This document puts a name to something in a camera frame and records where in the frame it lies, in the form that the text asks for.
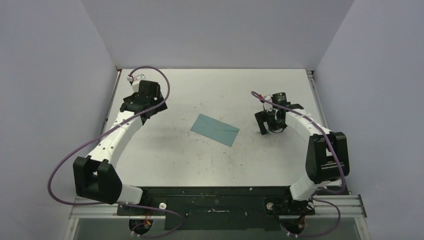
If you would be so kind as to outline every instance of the metal frame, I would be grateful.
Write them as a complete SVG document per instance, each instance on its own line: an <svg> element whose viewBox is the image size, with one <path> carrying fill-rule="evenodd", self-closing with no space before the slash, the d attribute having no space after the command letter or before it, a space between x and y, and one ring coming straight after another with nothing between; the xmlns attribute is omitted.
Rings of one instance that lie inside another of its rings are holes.
<svg viewBox="0 0 424 240"><path fill-rule="evenodd" d="M317 104L318 112L322 121L322 125L328 128L328 122L324 115L321 101L316 90L314 76L312 71L306 71L308 76L309 85L312 90L314 100ZM115 84L113 87L112 95L110 98L107 115L103 124L102 131L105 130L106 123L109 118L109 114L112 107L112 102L115 97L117 86L120 80L121 71L118 70ZM360 195L322 195L315 196L321 200L325 200L334 203L338 206L341 212L342 218L354 218L358 229L359 237L361 240L371 240L370 233L368 231L367 223L365 218L367 217L365 208L363 206ZM77 197L76 203L89 203L92 202L90 199ZM308 218L336 218L336 209L328 204L314 201L315 215L308 216ZM117 209L120 207L118 204L99 204L99 205L85 205L85 206L73 206L71 213L69 214L69 220L66 226L64 238L65 240L73 240L77 231L79 219L144 219L146 216L118 216ZM165 219L165 216L148 216L148 219ZM280 218L295 218L295 216L280 216Z"/></svg>

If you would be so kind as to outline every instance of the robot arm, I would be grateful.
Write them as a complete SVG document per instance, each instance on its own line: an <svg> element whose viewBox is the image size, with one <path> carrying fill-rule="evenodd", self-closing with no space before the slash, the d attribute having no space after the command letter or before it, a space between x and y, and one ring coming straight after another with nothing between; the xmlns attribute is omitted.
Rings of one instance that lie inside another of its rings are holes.
<svg viewBox="0 0 424 240"><path fill-rule="evenodd" d="M163 100L161 88L157 82L140 80L131 96L124 98L116 120L111 128L115 128L134 114L157 105ZM144 125L152 115L166 110L166 104L154 111L136 117L113 131L86 156L77 157L73 163L76 194L83 198L99 202L139 204L143 190L121 182L115 167L131 140L132 136Z"/></svg>
<svg viewBox="0 0 424 240"><path fill-rule="evenodd" d="M340 178L337 164L328 149L323 134L312 125L311 121L303 117L308 114L301 105L291 104L287 101L284 92L273 94L268 99L266 97L264 97L265 100L272 100L275 104L296 110L296 112L302 114L297 115L283 109L269 108L269 106L265 108L264 103L264 110L256 113L255 118L262 135L268 133L264 124L267 123L268 129L272 132L281 129L278 133L281 133L287 126L290 126L305 141L308 141L305 172L298 181L290 186L290 193L293 200L308 200L319 188L323 188L330 182L337 181ZM342 132L332 132L322 125L316 124L330 139L331 145L340 161L343 173L347 176L350 169L346 136Z"/></svg>

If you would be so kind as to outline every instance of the bolt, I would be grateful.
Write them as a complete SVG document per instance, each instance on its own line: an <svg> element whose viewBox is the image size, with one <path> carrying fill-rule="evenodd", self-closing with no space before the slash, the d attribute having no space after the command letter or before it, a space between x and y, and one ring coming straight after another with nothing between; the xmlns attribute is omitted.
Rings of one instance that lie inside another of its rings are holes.
<svg viewBox="0 0 424 240"><path fill-rule="evenodd" d="M274 206L274 203L272 203L272 202L268 202L268 203L266 204L266 209L268 209L268 210L272 210L272 209L273 209L273 206Z"/></svg>
<svg viewBox="0 0 424 240"><path fill-rule="evenodd" d="M164 203L164 202L161 202L161 203L159 204L159 208L160 208L160 209L167 209L167 204L166 204L166 203Z"/></svg>

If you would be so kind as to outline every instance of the white table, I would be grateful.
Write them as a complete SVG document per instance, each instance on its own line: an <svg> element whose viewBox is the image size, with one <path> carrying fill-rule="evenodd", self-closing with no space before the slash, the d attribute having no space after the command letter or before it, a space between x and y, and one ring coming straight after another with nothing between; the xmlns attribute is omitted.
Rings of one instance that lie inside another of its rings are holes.
<svg viewBox="0 0 424 240"><path fill-rule="evenodd" d="M123 69L112 102L109 129L133 89ZM171 85L168 109L148 119L122 153L116 170L126 184L143 187L290 186L305 171L307 142L293 129L261 135L251 95L286 92L322 123L304 69L164 69ZM148 81L163 77L141 69ZM190 131L199 114L240 129L232 147Z"/></svg>

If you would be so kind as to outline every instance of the wall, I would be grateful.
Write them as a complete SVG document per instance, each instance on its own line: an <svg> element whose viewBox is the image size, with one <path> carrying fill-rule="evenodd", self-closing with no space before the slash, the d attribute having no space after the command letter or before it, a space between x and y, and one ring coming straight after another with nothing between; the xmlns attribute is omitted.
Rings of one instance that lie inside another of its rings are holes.
<svg viewBox="0 0 424 240"><path fill-rule="evenodd" d="M373 240L424 239L424 1L356 0L315 72Z"/></svg>
<svg viewBox="0 0 424 240"><path fill-rule="evenodd" d="M315 69L353 0L82 0L121 68Z"/></svg>
<svg viewBox="0 0 424 240"><path fill-rule="evenodd" d="M47 180L100 133L115 77L79 0L1 1L0 239L63 237L71 208L49 197ZM53 185L66 200L75 197L71 162Z"/></svg>

